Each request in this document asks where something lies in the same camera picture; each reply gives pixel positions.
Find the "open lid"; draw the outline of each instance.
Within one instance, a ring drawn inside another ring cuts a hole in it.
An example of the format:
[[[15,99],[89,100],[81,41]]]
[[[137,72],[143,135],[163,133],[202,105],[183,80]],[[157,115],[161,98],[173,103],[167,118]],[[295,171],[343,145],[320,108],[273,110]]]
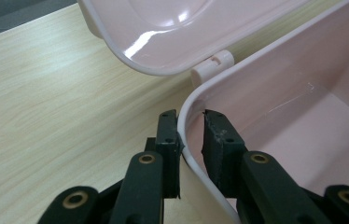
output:
[[[78,0],[120,60],[155,76],[184,72],[307,1]]]

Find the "white hinge clip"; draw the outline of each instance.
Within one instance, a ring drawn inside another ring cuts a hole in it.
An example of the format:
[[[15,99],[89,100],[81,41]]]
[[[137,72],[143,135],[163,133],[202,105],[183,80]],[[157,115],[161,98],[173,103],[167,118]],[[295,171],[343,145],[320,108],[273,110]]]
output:
[[[221,50],[212,57],[197,64],[191,69],[191,80],[194,88],[235,65],[232,54]]]

